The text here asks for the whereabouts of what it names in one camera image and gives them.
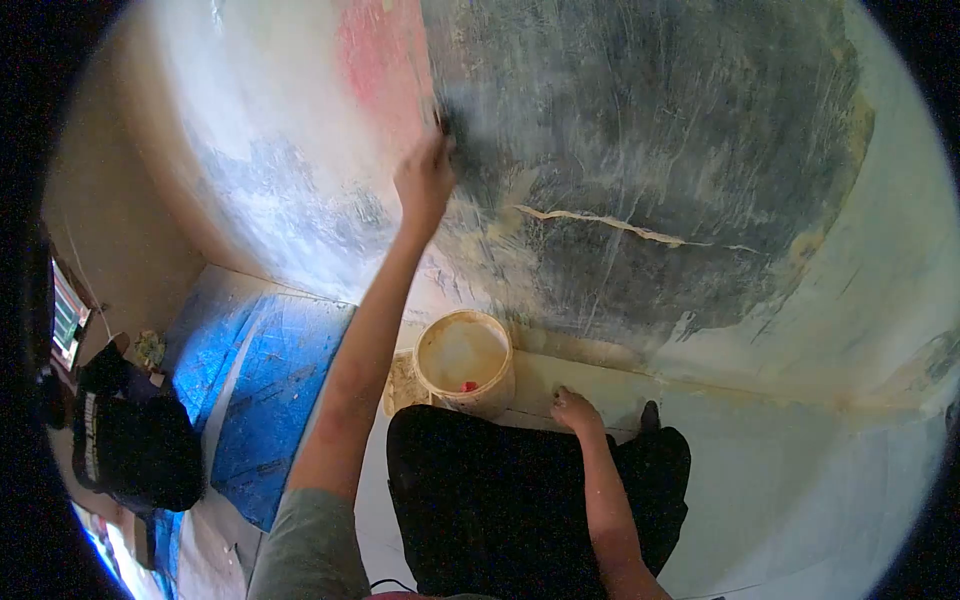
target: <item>blue tarp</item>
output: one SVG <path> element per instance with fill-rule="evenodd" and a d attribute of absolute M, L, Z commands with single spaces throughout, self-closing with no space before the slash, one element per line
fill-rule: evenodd
<path fill-rule="evenodd" d="M 286 295 L 260 299 L 217 443 L 210 485 L 270 531 L 330 362 L 354 307 Z"/>
<path fill-rule="evenodd" d="M 204 271 L 166 334 L 163 369 L 173 373 L 177 399 L 194 429 L 203 432 L 217 395 L 243 345 L 241 333 L 260 295 L 240 296 L 222 289 Z M 155 511 L 154 579 L 167 600 L 178 600 L 177 560 L 183 514 Z"/>
<path fill-rule="evenodd" d="M 203 432 L 244 341 L 251 343 L 230 397 L 211 485 L 269 531 L 303 430 L 354 307 L 284 294 L 244 293 L 207 268 L 168 329 L 163 369 Z M 183 514 L 156 511 L 154 576 L 177 600 Z"/>

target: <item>bucket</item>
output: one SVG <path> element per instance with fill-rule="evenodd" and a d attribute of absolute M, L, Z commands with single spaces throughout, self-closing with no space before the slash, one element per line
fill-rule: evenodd
<path fill-rule="evenodd" d="M 414 372 L 447 408 L 483 419 L 496 419 L 516 393 L 510 334 L 475 310 L 444 315 L 423 331 L 414 347 Z"/>

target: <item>cable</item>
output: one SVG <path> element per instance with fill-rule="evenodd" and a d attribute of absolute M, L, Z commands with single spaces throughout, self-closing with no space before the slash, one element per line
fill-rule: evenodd
<path fill-rule="evenodd" d="M 381 580 L 378 581 L 378 582 L 372 583 L 372 584 L 370 584 L 370 589 L 373 590 L 373 588 L 376 588 L 377 586 L 380 586 L 380 585 L 382 585 L 382 584 L 397 584 L 398 586 L 400 586 L 401 588 L 406 589 L 406 590 L 409 591 L 410 593 L 417 593 L 417 591 L 416 591 L 415 589 L 410 589 L 410 588 L 404 586 L 400 581 L 398 581 L 398 580 L 396 580 L 396 579 L 393 579 L 393 578 L 381 579 Z"/>
<path fill-rule="evenodd" d="M 77 270 L 80 271 L 80 276 L 84 278 L 84 284 L 86 285 L 87 291 L 90 293 L 90 296 L 93 297 L 93 301 L 97 303 L 96 311 L 100 313 L 100 318 L 104 320 L 104 327 L 107 329 L 107 339 L 113 339 L 113 334 L 110 332 L 110 324 L 107 323 L 107 316 L 104 315 L 104 311 L 101 310 L 102 304 L 97 300 L 97 295 L 93 292 L 93 286 L 90 285 L 90 280 L 86 278 L 86 273 L 84 272 L 84 264 L 80 262 L 80 255 L 77 253 L 77 245 L 73 243 L 73 233 L 70 232 L 70 220 L 66 218 L 66 211 L 62 211 L 60 214 L 63 215 L 63 225 L 66 228 L 67 239 L 70 240 L 70 248 L 73 250 L 73 257 L 77 261 Z"/>

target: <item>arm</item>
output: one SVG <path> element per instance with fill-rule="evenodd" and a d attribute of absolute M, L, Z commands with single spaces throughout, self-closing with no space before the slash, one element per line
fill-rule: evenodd
<path fill-rule="evenodd" d="M 553 418 L 573 429 L 584 454 L 587 525 L 607 594 L 612 600 L 670 600 L 640 556 L 634 516 L 600 415 L 567 388 L 555 398 Z"/>
<path fill-rule="evenodd" d="M 399 233 L 330 367 L 317 423 L 290 473 L 288 491 L 319 488 L 351 503 L 356 498 L 403 306 L 423 250 L 453 191 L 449 147 L 439 128 L 400 164 L 394 183 L 403 206 Z"/>

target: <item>gray patch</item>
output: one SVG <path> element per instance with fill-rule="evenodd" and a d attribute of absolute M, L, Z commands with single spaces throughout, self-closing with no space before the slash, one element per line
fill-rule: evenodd
<path fill-rule="evenodd" d="M 799 283 L 771 264 L 816 252 L 789 255 L 801 233 L 829 231 L 862 162 L 852 146 L 869 144 L 872 114 L 851 119 L 856 53 L 829 0 L 421 9 L 474 213 L 447 220 L 438 245 L 494 309 L 536 327 L 630 345 L 641 331 L 665 341 L 685 311 L 696 327 L 738 323 Z M 516 173 L 531 170 L 522 203 L 538 211 L 711 246 L 562 217 L 490 235 Z"/>

